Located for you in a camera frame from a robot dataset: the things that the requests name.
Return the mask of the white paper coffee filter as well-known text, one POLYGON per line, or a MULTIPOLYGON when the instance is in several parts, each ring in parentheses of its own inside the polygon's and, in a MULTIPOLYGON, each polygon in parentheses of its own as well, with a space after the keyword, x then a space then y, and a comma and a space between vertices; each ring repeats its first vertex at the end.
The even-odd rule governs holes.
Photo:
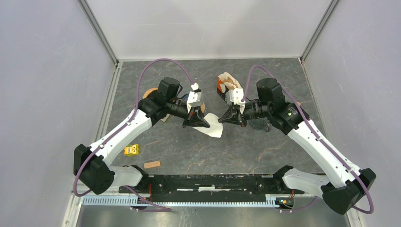
POLYGON ((194 127, 194 129, 210 137, 221 138, 223 124, 218 122, 218 117, 213 113, 208 113, 204 118, 207 123, 209 123, 210 127, 194 127))

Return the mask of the orange coffee filter box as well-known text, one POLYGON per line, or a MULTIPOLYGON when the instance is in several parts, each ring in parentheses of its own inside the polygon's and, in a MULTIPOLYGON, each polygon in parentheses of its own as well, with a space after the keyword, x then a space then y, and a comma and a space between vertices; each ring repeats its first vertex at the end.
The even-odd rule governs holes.
POLYGON ((217 94, 228 104, 231 105, 230 90, 242 88, 238 80, 231 76, 228 72, 224 72, 218 76, 217 94))

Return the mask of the blue ribbed dripper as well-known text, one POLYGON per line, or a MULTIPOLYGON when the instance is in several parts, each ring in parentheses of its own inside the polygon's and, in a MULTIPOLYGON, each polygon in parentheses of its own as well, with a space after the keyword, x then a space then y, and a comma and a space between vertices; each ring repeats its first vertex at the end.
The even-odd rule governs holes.
POLYGON ((185 94, 185 95, 183 95, 183 96, 180 98, 180 101, 181 101, 182 103, 187 103, 188 97, 189 97, 189 94, 185 94))

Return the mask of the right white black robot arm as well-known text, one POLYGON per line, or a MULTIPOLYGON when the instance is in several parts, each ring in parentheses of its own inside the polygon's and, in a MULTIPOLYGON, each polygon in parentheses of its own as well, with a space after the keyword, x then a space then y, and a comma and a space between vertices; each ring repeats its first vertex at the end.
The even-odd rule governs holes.
POLYGON ((219 79, 217 93, 229 106, 219 122, 244 127, 248 120, 265 118, 300 145, 324 171, 324 175, 316 175, 284 166, 274 174, 273 187, 277 192, 293 189, 312 194, 341 215, 355 208, 361 198, 369 196, 368 191, 376 179, 373 170, 361 169, 341 154, 296 102, 285 99, 276 79, 261 79, 256 88, 258 98, 246 102, 238 83, 219 79))

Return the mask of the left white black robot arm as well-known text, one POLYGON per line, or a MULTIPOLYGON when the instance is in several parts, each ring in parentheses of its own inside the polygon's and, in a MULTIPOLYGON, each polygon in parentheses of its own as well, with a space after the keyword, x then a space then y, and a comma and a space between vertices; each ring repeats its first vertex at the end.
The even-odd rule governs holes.
POLYGON ((111 186, 131 186, 136 192, 148 188, 148 179, 137 167, 116 167, 116 156, 137 136, 154 126, 168 114, 183 119, 183 127, 210 128, 201 111, 201 89, 191 85, 187 102, 177 98, 182 88, 179 81, 165 77, 156 90, 141 99, 134 110, 113 130, 89 146, 79 144, 74 149, 73 191, 76 196, 90 192, 102 194, 111 186))

